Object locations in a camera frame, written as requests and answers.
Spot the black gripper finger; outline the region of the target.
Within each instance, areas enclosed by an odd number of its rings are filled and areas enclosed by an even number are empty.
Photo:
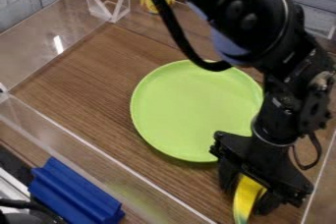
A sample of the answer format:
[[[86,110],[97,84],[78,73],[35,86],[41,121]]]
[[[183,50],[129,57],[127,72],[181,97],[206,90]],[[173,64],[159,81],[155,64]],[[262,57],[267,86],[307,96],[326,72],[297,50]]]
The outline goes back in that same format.
[[[219,188],[231,196],[237,186],[239,170],[227,160],[221,160],[217,174]]]
[[[266,190],[253,206],[253,214],[266,216],[282,204],[282,194],[277,190]]]

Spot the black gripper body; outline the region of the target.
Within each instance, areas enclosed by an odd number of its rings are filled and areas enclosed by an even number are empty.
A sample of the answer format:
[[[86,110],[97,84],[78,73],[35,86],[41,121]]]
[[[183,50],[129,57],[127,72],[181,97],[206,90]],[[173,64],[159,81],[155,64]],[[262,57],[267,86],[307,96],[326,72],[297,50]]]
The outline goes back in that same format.
[[[227,160],[238,168],[239,175],[249,177],[266,190],[279,191],[282,204],[302,205],[313,185],[294,167],[286,146],[273,145],[255,135],[243,137],[215,131],[209,153],[217,162]]]

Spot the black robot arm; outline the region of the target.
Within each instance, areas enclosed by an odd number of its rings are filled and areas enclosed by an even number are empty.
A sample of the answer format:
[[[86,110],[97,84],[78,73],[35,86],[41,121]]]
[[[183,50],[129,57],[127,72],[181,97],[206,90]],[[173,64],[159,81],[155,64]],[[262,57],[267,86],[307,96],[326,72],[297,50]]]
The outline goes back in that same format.
[[[186,0],[205,18],[219,61],[195,53],[165,0],[151,0],[170,36],[202,69],[251,67],[263,75],[263,101],[247,137],[218,131],[210,154],[218,159],[218,183],[227,192],[249,178],[265,191],[251,207],[266,215],[279,205],[299,206],[313,192],[294,143],[313,139],[331,118],[336,61],[303,29],[303,12],[293,0]]]

